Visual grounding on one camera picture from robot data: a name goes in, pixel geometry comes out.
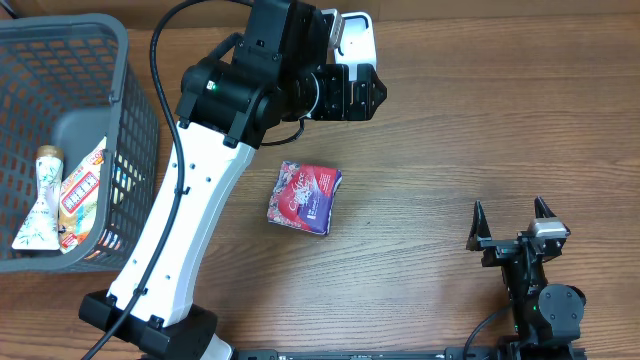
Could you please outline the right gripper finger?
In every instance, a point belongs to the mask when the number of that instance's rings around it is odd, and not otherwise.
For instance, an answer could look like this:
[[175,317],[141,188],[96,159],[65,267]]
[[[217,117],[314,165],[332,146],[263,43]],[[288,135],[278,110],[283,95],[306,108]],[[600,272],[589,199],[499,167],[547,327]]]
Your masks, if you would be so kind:
[[482,249],[485,242],[491,241],[492,235],[486,220],[481,202],[474,204],[474,214],[470,233],[467,240],[468,249]]
[[534,199],[534,211],[536,219],[555,217],[554,212],[550,209],[550,207],[546,204],[541,196],[537,196]]

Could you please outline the red purple pad packet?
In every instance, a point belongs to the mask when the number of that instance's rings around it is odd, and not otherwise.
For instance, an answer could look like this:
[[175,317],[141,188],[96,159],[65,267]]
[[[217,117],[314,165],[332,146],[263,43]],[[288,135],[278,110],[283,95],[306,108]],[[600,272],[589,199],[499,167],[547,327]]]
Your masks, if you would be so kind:
[[339,169],[283,161],[269,200],[270,223],[328,235]]

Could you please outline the orange yellow snack bag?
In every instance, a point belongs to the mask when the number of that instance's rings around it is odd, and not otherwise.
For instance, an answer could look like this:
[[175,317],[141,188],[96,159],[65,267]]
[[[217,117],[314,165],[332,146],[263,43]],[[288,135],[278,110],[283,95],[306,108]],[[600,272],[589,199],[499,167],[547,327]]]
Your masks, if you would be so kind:
[[93,228],[106,140],[104,137],[61,184],[58,226],[63,254],[80,245]]

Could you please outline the white tube with gold cap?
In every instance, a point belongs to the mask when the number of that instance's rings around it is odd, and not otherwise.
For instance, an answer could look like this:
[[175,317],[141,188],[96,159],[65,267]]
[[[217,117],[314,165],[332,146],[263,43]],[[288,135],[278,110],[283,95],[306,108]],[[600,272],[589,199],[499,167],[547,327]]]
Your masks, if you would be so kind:
[[54,251],[59,244],[59,201],[64,152],[43,145],[36,152],[37,196],[12,243],[19,251]]

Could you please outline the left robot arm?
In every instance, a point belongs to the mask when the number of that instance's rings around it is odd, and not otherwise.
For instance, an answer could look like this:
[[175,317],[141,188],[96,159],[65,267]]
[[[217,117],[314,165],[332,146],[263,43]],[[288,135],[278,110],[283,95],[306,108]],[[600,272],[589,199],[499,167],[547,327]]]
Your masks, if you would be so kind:
[[151,212],[117,278],[79,310],[148,359],[233,356],[215,314],[193,295],[219,216],[266,132],[283,122],[367,121],[387,96],[367,13],[280,0],[249,10],[245,30],[189,67],[178,104],[164,108],[173,148]]

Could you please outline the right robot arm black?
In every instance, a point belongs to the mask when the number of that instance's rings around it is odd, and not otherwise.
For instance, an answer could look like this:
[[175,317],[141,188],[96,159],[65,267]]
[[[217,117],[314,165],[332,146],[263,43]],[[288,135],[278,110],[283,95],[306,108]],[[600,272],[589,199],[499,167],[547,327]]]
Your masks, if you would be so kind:
[[572,342],[581,335],[585,294],[575,286],[548,282],[544,264],[562,255],[571,235],[540,196],[527,230],[495,240],[479,201],[466,249],[482,253],[484,267],[499,267],[507,288],[516,334],[500,339],[497,359],[576,359]]

